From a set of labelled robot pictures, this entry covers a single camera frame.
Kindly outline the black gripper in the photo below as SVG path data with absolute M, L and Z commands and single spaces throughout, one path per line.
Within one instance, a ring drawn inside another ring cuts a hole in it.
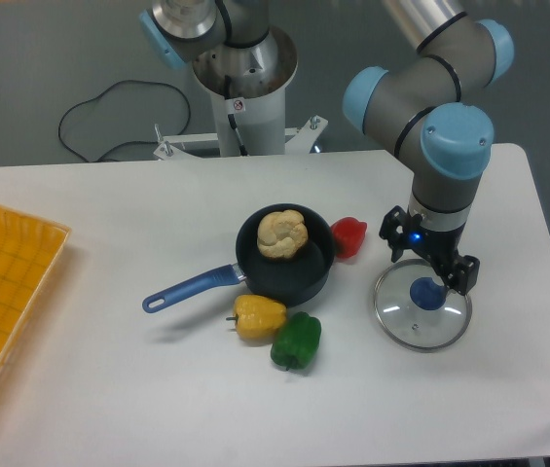
M 394 206 L 383 218 L 379 237 L 387 242 L 393 263 L 406 250 L 412 250 L 441 275 L 449 289 L 465 296 L 477 283 L 480 261 L 458 253 L 463 230 L 464 226 L 447 232 L 423 228 L 420 215 L 411 217 L 400 206 Z

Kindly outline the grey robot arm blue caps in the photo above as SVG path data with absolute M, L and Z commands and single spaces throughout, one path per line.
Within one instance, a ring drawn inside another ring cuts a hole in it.
M 458 242 L 486 169 L 494 126 L 462 99 L 510 67 L 514 44 L 492 20 L 472 20 L 457 1 L 389 1 L 386 9 L 415 48 L 416 61 L 389 72 L 360 71 L 343 112 L 360 132 L 414 175 L 406 209 L 384 218 L 391 256 L 406 250 L 429 262 L 447 288 L 475 285 L 477 259 Z M 156 1 L 141 27 L 171 68 L 190 66 L 209 93 L 222 156 L 282 154 L 285 90 L 298 66 L 291 39 L 270 21 L 265 1 Z

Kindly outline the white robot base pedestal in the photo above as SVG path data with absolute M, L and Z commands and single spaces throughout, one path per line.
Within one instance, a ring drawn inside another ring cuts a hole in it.
M 248 48 L 221 44 L 191 66 L 209 95 L 222 157 L 308 154 L 328 126 L 317 115 L 301 127 L 286 126 L 285 92 L 295 77 L 298 55 L 278 27 Z

